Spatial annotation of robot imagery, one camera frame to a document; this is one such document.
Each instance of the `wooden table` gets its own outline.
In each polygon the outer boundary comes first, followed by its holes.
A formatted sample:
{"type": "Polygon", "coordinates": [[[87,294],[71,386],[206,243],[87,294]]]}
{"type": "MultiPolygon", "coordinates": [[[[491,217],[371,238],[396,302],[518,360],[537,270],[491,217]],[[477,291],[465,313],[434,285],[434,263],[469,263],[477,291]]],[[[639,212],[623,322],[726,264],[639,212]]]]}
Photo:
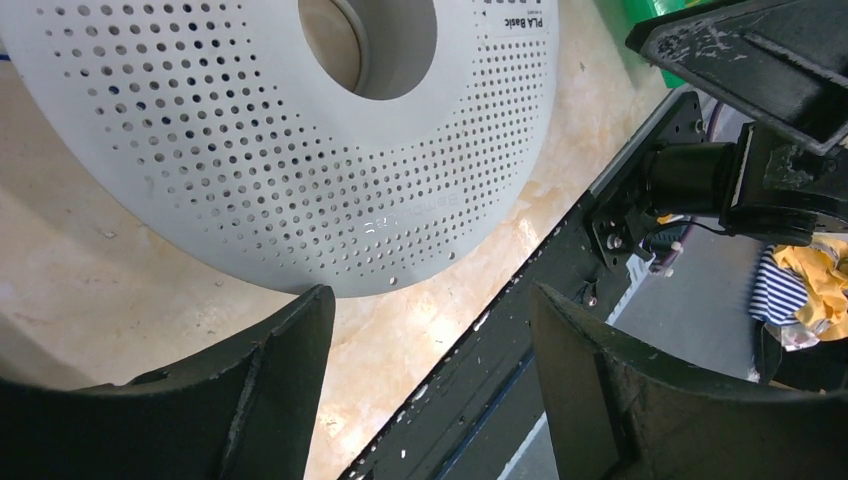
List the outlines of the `wooden table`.
{"type": "MultiPolygon", "coordinates": [[[[560,2],[553,120],[497,230],[425,282],[339,301],[306,478],[339,475],[666,95],[659,72],[624,50],[617,8],[560,2]]],[[[9,63],[0,112],[0,375],[62,389],[121,384],[293,298],[146,228],[76,161],[9,63]]]]}

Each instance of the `bolt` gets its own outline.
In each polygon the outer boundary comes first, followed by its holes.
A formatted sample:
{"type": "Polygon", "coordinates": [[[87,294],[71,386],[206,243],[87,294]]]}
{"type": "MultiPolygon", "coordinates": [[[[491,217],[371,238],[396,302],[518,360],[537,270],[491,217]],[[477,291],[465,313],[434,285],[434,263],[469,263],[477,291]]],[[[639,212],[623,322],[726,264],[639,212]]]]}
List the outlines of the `bolt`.
{"type": "Polygon", "coordinates": [[[618,235],[612,233],[607,237],[608,250],[618,250],[622,245],[624,245],[624,240],[622,240],[618,235]]]}

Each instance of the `black cable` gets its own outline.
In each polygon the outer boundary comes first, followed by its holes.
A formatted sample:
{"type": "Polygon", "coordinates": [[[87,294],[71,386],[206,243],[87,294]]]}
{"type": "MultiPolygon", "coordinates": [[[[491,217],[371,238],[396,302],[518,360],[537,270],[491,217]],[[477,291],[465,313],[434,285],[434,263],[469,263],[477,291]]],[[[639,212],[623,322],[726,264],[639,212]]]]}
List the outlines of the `black cable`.
{"type": "Polygon", "coordinates": [[[657,225],[656,227],[654,227],[650,231],[648,231],[648,234],[645,235],[645,238],[642,240],[643,248],[645,250],[649,251],[649,252],[653,252],[653,248],[651,247],[651,243],[653,242],[654,237],[657,236],[658,233],[664,232],[666,230],[670,230],[672,228],[682,227],[682,226],[701,227],[704,230],[709,230],[710,232],[712,232],[716,235],[720,235],[722,237],[732,237],[732,236],[736,235],[735,232],[728,231],[728,230],[717,230],[715,228],[708,227],[708,226],[704,225],[703,223],[698,223],[694,220],[675,220],[673,222],[668,222],[668,223],[663,223],[663,224],[657,225]]]}

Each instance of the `perforated disc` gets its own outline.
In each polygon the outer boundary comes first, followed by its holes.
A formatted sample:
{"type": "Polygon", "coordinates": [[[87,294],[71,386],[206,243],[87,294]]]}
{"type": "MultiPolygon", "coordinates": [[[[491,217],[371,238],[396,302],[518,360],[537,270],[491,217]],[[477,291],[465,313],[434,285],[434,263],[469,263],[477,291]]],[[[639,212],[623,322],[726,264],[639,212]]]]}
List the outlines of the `perforated disc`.
{"type": "Polygon", "coordinates": [[[353,92],[296,0],[4,1],[0,32],[70,149],[163,237],[275,290],[370,295],[448,267],[512,206],[551,113],[557,11],[338,5],[353,92]]]}

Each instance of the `table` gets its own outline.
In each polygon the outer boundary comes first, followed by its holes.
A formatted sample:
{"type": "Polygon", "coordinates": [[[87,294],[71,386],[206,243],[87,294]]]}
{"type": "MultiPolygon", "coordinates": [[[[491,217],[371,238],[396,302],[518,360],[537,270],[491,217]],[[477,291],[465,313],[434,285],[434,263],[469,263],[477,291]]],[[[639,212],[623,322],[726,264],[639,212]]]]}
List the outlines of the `table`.
{"type": "MultiPolygon", "coordinates": [[[[624,50],[611,2],[560,2],[556,105],[508,217],[449,270],[338,302],[306,478],[336,478],[666,95],[624,50]]],[[[103,190],[0,65],[0,374],[54,388],[124,383],[293,297],[177,250],[103,190]]]]}

